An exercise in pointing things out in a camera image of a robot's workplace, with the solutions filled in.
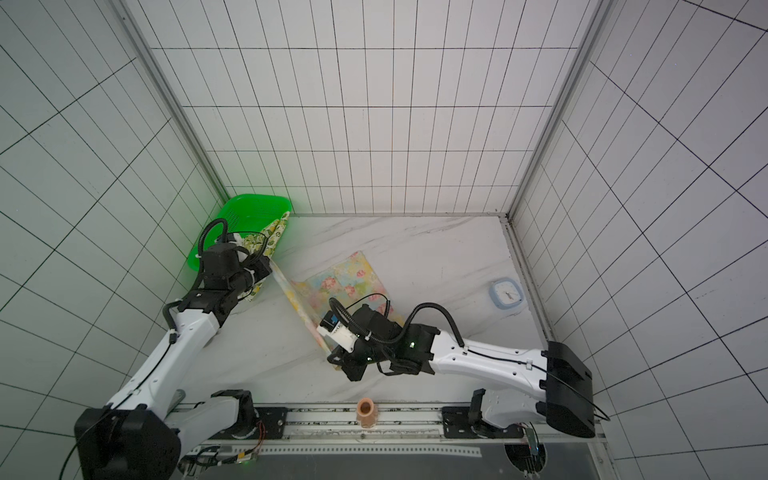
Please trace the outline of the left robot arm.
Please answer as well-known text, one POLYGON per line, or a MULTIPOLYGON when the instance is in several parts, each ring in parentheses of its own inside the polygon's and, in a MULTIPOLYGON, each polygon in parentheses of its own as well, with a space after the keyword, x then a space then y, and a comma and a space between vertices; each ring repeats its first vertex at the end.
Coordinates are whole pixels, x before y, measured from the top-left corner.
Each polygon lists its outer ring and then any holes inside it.
POLYGON ((221 390, 189 411, 174 408, 194 358, 242 296, 271 274, 262 252, 229 241, 200 254, 199 279, 164 307, 170 329, 136 374, 74 426, 85 479, 168 479, 182 457, 218 433, 246 438, 263 429, 247 390, 221 390))

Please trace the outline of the pastel floral skirt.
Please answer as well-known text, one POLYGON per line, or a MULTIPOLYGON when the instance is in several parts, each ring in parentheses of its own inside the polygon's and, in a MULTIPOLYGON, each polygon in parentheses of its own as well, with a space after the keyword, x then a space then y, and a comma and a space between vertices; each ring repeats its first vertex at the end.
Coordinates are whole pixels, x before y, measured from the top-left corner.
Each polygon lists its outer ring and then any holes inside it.
POLYGON ((271 260, 270 267, 272 277, 325 354, 329 354, 336 343, 321 335, 317 328, 329 310, 331 297, 339 300, 350 313, 364 303, 384 313, 386 299, 391 298, 362 251, 299 282, 290 280, 276 261, 271 260))

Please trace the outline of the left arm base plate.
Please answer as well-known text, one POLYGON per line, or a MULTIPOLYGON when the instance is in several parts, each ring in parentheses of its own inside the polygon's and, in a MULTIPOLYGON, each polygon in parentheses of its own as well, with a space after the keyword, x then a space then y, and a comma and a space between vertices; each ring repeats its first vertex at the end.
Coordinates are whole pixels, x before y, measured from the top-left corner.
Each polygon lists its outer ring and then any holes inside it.
POLYGON ((281 440, 287 424, 289 409, 285 407, 254 408, 253 425, 244 440, 281 440))

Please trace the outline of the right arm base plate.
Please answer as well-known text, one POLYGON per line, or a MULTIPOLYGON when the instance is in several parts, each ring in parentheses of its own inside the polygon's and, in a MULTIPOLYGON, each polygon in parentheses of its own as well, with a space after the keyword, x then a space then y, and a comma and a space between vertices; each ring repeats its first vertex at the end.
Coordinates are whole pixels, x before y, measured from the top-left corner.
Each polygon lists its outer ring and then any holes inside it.
POLYGON ((468 406, 441 408, 443 436, 447 439, 522 439, 524 429, 518 425, 506 428, 491 426, 483 420, 473 420, 468 406))

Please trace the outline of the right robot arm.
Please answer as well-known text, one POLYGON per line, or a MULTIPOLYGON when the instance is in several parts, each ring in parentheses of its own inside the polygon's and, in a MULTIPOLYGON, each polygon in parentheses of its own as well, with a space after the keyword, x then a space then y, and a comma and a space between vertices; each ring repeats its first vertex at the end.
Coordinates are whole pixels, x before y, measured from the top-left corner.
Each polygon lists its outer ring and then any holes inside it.
POLYGON ((443 306, 417 305, 404 323, 360 306, 349 312, 336 299, 318 333, 334 342, 327 360, 357 382, 376 366, 384 376, 462 375, 479 380, 468 421, 489 438, 514 424, 544 421, 573 437, 591 439, 606 414, 593 401, 593 375, 565 344, 510 349, 469 341, 443 306))

